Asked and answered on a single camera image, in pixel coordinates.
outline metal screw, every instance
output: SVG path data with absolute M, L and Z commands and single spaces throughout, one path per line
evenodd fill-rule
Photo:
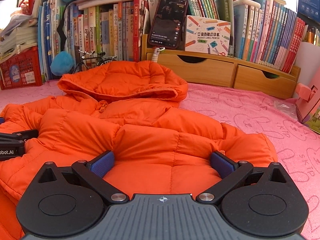
M 115 194 L 111 195 L 111 199 L 113 201 L 117 201 L 117 202 L 124 201 L 126 198 L 127 198 L 126 195 L 123 193 L 115 193 Z
M 201 193 L 199 199 L 202 201 L 212 201 L 214 200 L 214 195 L 211 193 Z

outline black gripper base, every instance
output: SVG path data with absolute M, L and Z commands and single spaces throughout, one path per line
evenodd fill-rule
M 223 220 L 213 205 L 195 202 L 191 195 L 140 195 L 132 201 L 110 206 L 93 228 L 55 240 L 254 240 Z M 286 240 L 302 240 L 291 235 Z M 41 240 L 27 235 L 23 240 Z

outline wooden drawer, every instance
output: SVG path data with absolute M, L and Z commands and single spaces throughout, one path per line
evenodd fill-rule
M 172 69 L 187 82 L 232 87 L 236 72 L 234 63 L 204 58 L 197 58 L 201 62 L 190 63 L 195 60 L 194 57 L 181 58 L 178 55 L 160 54 L 158 63 Z M 147 53 L 147 60 L 151 59 L 152 53 Z
M 278 98 L 291 98 L 296 82 L 262 70 L 238 65 L 234 88 L 261 91 Z

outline window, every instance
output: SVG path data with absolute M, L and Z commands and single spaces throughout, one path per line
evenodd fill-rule
M 2 19 L 0 21 L 0 29 L 4 29 L 10 22 L 11 14 L 18 7 L 19 0 L 0 0 L 0 12 Z

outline wooden desk organizer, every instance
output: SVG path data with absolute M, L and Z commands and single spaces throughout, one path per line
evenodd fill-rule
M 141 60 L 151 60 L 153 55 L 147 39 L 143 35 Z M 158 63 L 187 82 L 261 91 L 283 99 L 292 97 L 300 74 L 297 66 L 288 74 L 238 58 L 169 49 L 160 53 Z

